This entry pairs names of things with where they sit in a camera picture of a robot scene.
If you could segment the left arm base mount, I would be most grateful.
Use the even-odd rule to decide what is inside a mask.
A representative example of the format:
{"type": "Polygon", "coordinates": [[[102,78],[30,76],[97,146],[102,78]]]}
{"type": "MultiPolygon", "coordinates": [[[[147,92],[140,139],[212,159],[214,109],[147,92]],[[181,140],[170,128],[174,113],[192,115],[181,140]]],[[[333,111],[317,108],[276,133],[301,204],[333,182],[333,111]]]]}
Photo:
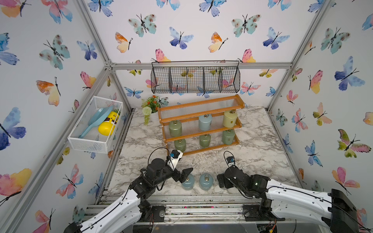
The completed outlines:
{"type": "Polygon", "coordinates": [[[141,199],[140,205],[141,217],[139,222],[164,222],[166,207],[163,205],[151,205],[146,199],[141,199]]]}

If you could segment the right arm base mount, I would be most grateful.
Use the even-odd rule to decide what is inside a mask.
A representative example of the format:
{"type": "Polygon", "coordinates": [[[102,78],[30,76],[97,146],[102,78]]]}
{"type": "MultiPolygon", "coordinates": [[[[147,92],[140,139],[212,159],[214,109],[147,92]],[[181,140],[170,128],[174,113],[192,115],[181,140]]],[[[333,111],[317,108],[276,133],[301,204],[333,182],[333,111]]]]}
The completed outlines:
{"type": "Polygon", "coordinates": [[[272,213],[272,200],[262,199],[260,204],[248,204],[244,205],[243,216],[245,221],[285,221],[285,218],[276,217],[272,213]]]}

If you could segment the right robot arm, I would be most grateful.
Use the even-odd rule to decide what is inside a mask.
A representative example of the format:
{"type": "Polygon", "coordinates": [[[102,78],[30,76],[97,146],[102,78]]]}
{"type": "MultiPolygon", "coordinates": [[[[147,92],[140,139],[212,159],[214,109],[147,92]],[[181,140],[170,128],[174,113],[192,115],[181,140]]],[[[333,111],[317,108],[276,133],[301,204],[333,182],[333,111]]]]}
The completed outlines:
{"type": "Polygon", "coordinates": [[[333,233],[358,233],[357,209],[340,190],[312,191],[287,185],[262,175],[248,175],[231,165],[217,176],[221,188],[236,188],[258,207],[245,206],[247,221],[294,219],[317,224],[333,233]]]}

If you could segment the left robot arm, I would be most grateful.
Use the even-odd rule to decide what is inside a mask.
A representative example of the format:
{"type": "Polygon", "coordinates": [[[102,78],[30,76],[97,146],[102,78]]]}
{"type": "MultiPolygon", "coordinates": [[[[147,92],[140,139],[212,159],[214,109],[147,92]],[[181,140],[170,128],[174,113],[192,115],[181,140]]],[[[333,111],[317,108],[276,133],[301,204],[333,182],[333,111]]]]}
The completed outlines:
{"type": "Polygon", "coordinates": [[[120,233],[142,217],[149,217],[152,208],[147,199],[157,190],[159,184],[168,179],[183,183],[193,171],[176,169],[179,159],[154,159],[129,185],[128,190],[96,216],[81,224],[71,223],[65,233],[120,233]]]}

